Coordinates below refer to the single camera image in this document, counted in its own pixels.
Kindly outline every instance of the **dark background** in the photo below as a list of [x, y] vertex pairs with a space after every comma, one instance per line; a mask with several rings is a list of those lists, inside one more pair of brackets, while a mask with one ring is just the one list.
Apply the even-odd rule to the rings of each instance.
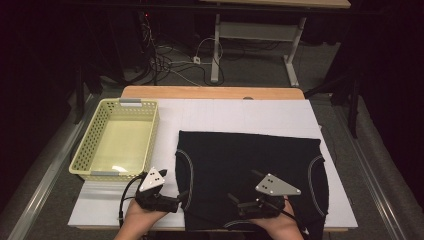
[[[377, 10], [388, 3], [374, 0], [352, 6]], [[90, 89], [98, 91], [102, 71], [122, 76], [124, 68], [137, 67], [140, 56], [130, 55], [139, 46], [134, 22], [125, 12], [82, 12], [48, 0], [6, 1], [0, 11], [1, 122], [5, 129], [1, 134], [0, 176], [7, 183], [2, 187], [1, 211], [67, 117], [76, 67], [82, 65], [91, 76], [85, 79]], [[366, 67], [361, 68], [361, 94], [393, 161], [424, 206], [423, 3], [399, 3], [391, 13], [378, 21], [357, 18], [352, 22], [327, 81], [357, 61], [366, 61]], [[193, 16], [196, 24], [189, 21]], [[203, 38], [213, 30], [213, 25], [206, 24], [210, 18], [167, 14], [160, 21], [180, 21], [188, 34], [162, 30], [190, 45], [196, 42], [194, 32]]]

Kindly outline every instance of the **wall outlet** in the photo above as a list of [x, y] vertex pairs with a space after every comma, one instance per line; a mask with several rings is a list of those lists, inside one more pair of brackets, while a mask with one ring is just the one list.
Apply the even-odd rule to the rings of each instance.
[[200, 63], [201, 63], [201, 62], [200, 62], [200, 58], [199, 58], [198, 56], [193, 57], [193, 62], [194, 62], [195, 64], [200, 64]]

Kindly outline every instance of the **basket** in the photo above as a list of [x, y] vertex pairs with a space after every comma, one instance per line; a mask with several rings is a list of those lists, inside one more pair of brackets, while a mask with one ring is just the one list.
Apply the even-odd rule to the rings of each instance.
[[69, 172], [90, 181], [128, 181], [148, 171], [158, 123], [154, 100], [103, 99]]

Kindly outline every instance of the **black t-shirt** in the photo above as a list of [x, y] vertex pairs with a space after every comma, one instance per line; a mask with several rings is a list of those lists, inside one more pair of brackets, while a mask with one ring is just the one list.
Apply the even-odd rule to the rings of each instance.
[[180, 131], [176, 178], [186, 230], [252, 230], [241, 220], [228, 193], [256, 170], [301, 190], [290, 196], [310, 239], [322, 238], [328, 210], [328, 182], [319, 139], [259, 134]]

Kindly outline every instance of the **human hand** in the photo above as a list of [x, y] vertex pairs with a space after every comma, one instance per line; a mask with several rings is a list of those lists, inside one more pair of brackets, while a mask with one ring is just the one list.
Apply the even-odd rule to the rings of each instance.
[[[294, 216], [293, 208], [286, 197], [284, 211]], [[275, 218], [250, 219], [250, 221], [263, 229], [274, 240], [303, 240], [296, 221], [280, 213]]]
[[116, 235], [115, 240], [140, 239], [166, 214], [168, 213], [142, 209], [138, 203], [132, 199], [128, 206], [127, 213], [125, 214], [124, 224]]

